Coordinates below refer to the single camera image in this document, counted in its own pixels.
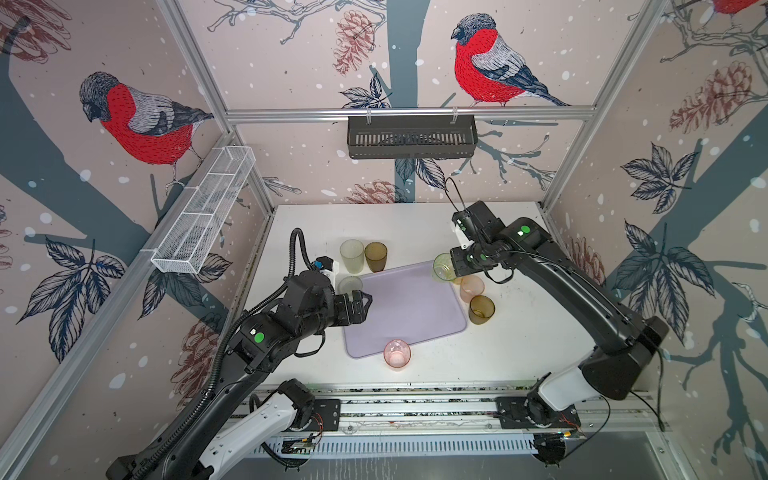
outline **white wire basket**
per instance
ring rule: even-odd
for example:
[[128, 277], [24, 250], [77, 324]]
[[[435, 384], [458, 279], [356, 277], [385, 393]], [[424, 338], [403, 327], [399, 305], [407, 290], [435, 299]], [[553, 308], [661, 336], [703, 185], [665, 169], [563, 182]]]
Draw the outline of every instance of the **white wire basket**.
[[152, 256], [161, 272], [199, 273], [256, 158], [250, 147], [224, 147]]

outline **bird head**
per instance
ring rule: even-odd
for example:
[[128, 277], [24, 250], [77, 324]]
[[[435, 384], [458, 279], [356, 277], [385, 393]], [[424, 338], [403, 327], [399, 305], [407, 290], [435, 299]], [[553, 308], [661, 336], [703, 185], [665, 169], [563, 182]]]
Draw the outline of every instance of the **bird head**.
[[90, 74], [83, 80], [83, 84], [80, 85], [80, 102], [83, 104], [83, 112], [88, 121], [93, 121], [95, 118], [102, 121], [112, 119], [107, 95], [119, 84], [120, 82], [114, 76], [103, 71]]
[[496, 22], [493, 17], [487, 13], [473, 13], [467, 15], [456, 25], [451, 38], [455, 39], [461, 45], [467, 45], [467, 42], [477, 33], [485, 28], [496, 29]]

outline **gray floor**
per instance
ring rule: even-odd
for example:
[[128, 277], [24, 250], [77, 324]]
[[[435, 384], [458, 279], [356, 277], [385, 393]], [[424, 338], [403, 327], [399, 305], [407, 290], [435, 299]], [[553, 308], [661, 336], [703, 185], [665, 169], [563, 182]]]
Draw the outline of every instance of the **gray floor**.
[[603, 432], [562, 463], [545, 467], [530, 455], [388, 457], [357, 460], [312, 460], [300, 472], [283, 471], [271, 458], [242, 461], [225, 480], [278, 478], [285, 480], [622, 480], [663, 479], [645, 434]]

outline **wallpaper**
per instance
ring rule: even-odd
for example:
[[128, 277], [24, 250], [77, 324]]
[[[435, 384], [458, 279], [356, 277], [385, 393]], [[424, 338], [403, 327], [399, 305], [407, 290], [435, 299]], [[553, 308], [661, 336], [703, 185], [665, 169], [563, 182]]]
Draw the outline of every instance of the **wallpaper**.
[[153, 2], [0, 13], [5, 441], [219, 131]]
[[[229, 109], [593, 104], [642, 0], [185, 1]], [[378, 75], [383, 94], [358, 95]]]
[[168, 426], [208, 376], [264, 221], [244, 188], [199, 275], [150, 274], [23, 479], [103, 478], [115, 458], [139, 452]]
[[[475, 156], [464, 159], [353, 160], [346, 122], [242, 124], [259, 172], [280, 204], [447, 202], [449, 178], [466, 201], [541, 200], [580, 121], [479, 122]], [[300, 129], [297, 139], [294, 132]], [[459, 201], [452, 183], [452, 199]]]
[[682, 4], [552, 214], [575, 257], [669, 324], [662, 409], [699, 477], [765, 479], [768, 20]]

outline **black metal basket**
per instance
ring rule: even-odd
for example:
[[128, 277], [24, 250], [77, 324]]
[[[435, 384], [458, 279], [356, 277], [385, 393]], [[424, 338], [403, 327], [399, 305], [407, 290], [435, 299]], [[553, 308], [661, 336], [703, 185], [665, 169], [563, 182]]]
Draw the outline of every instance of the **black metal basket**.
[[369, 158], [467, 158], [475, 154], [474, 115], [349, 117], [349, 156]]

